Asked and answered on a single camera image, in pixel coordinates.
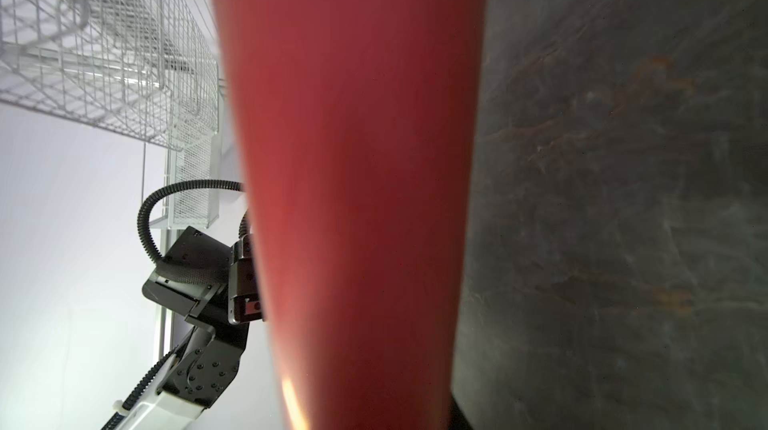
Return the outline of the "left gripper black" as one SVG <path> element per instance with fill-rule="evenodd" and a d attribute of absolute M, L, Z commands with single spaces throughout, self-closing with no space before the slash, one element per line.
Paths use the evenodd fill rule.
<path fill-rule="evenodd" d="M 187 228 L 142 287 L 149 300 L 184 317 L 230 325 L 263 318 L 250 236 L 231 246 Z"/>

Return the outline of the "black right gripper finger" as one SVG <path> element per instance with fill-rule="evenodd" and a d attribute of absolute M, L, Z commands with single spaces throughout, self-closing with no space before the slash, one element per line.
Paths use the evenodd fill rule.
<path fill-rule="evenodd" d="M 448 430 L 472 430 L 470 422 L 454 398 L 451 399 Z"/>

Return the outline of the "dark red wrapping paper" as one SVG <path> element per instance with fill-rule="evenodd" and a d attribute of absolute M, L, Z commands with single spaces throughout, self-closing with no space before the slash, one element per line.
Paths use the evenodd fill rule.
<path fill-rule="evenodd" d="M 292 429 L 445 429 L 485 0 L 213 0 Z"/>

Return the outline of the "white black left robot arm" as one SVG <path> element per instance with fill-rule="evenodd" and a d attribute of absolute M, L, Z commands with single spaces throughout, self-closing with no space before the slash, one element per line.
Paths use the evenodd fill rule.
<path fill-rule="evenodd" d="M 187 228 L 156 262 L 142 293 L 190 330 L 115 403 L 104 426 L 186 429 L 233 382 L 249 325 L 263 317 L 249 235 L 227 246 Z"/>

